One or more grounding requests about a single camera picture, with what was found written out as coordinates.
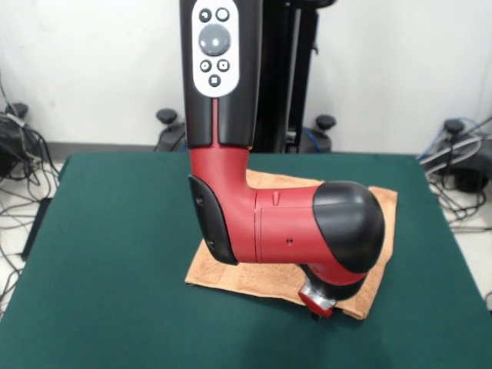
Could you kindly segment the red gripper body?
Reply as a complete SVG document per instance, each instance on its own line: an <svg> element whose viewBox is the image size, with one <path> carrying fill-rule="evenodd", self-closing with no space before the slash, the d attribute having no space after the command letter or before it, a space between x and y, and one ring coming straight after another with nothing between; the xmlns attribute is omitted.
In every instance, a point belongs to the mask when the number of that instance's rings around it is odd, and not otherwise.
<svg viewBox="0 0 492 369"><path fill-rule="evenodd" d="M330 317L333 314L335 300L308 288L300 289L298 296L313 315Z"/></svg>

